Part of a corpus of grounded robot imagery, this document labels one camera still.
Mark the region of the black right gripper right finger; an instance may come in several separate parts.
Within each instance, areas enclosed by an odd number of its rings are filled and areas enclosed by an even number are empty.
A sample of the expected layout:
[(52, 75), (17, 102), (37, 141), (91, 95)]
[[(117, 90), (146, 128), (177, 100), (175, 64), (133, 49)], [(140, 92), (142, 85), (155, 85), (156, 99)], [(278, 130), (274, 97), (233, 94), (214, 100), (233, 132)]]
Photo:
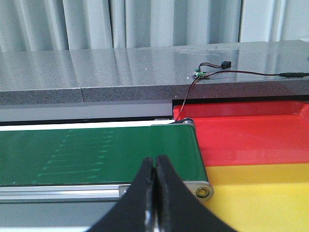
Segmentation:
[(189, 191), (169, 158), (156, 158), (154, 202), (161, 232), (234, 232)]

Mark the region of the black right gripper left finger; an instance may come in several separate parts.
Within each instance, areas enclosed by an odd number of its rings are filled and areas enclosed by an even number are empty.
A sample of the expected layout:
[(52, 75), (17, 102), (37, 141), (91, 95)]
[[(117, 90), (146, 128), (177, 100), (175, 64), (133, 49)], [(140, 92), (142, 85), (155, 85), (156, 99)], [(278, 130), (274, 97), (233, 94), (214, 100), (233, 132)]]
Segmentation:
[(155, 227), (153, 160), (145, 158), (126, 193), (89, 232), (152, 232)]

